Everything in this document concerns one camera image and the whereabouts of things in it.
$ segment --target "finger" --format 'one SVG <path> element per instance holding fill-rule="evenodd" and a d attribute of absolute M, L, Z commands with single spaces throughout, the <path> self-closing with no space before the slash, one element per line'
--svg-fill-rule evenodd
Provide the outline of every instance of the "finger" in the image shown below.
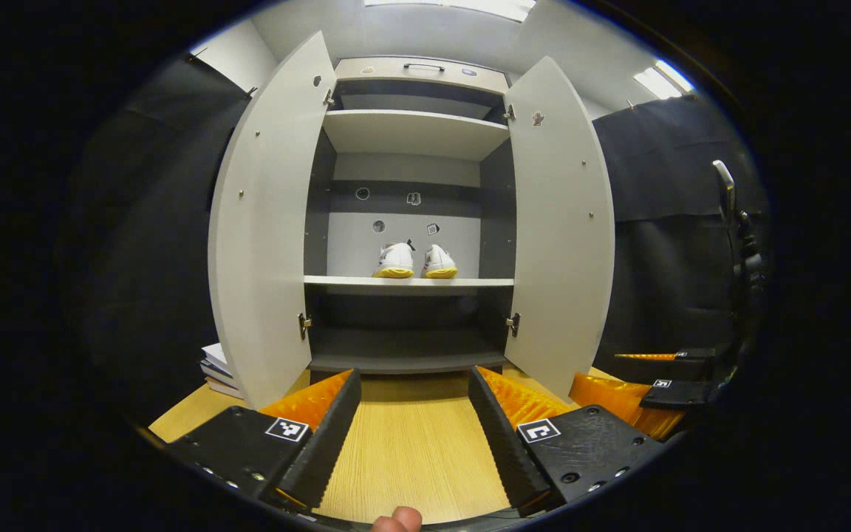
<path fill-rule="evenodd" d="M 392 519 L 402 522 L 406 532 L 419 532 L 423 526 L 423 515 L 409 506 L 396 506 L 395 511 L 392 511 Z"/>
<path fill-rule="evenodd" d="M 372 528 L 369 529 L 369 532 L 411 532 L 411 530 L 406 530 L 403 523 L 397 521 L 397 519 L 381 515 L 376 518 L 376 521 L 372 522 Z"/>

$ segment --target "stack of paper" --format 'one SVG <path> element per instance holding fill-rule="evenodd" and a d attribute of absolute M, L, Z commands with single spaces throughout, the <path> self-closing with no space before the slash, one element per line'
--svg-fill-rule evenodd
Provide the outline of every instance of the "stack of paper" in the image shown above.
<path fill-rule="evenodd" d="M 222 353 L 222 344 L 203 347 L 202 351 L 205 353 L 205 358 L 199 361 L 199 367 L 202 367 L 202 373 L 205 374 L 209 387 L 217 392 L 242 398 L 239 385 L 232 378 L 232 371 L 229 370 L 225 354 Z"/>

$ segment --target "black curtain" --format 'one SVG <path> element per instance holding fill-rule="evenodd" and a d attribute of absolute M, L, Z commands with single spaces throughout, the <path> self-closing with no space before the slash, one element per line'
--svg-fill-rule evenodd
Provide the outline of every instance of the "black curtain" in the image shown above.
<path fill-rule="evenodd" d="M 198 58 L 161 69 L 88 142 L 71 178 L 58 263 L 78 341 L 132 420 L 203 383 L 211 192 L 247 95 Z"/>
<path fill-rule="evenodd" d="M 615 210 L 612 296 L 595 365 L 625 378 L 615 353 L 730 343 L 732 248 L 712 161 L 727 165 L 737 208 L 769 245 L 767 196 L 742 139 L 694 95 L 613 112 L 593 126 Z"/>

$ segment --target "white cabinet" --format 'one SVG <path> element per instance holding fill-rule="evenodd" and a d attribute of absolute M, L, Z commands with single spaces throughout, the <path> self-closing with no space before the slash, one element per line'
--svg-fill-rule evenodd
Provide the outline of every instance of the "white cabinet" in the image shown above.
<path fill-rule="evenodd" d="M 213 312 L 247 403 L 278 400 L 304 367 L 505 358 L 565 396 L 595 356 L 614 256 L 604 159 L 570 82 L 550 58 L 510 88 L 453 61 L 351 58 L 341 72 L 320 33 L 305 41 L 251 102 L 219 173 Z M 439 243 L 459 276 L 372 279 L 379 247 L 408 239 L 417 269 Z"/>

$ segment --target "sneaker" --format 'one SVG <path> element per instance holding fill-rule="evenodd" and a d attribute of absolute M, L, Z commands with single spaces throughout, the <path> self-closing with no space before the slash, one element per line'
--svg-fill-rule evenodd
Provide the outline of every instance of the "sneaker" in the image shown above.
<path fill-rule="evenodd" d="M 432 245 L 425 254 L 423 277 L 427 279 L 452 279 L 459 272 L 452 256 L 448 255 L 438 245 Z"/>
<path fill-rule="evenodd" d="M 405 279 L 412 277 L 412 246 L 406 243 L 389 245 L 379 253 L 379 268 L 376 269 L 374 277 L 387 277 L 387 279 Z"/>

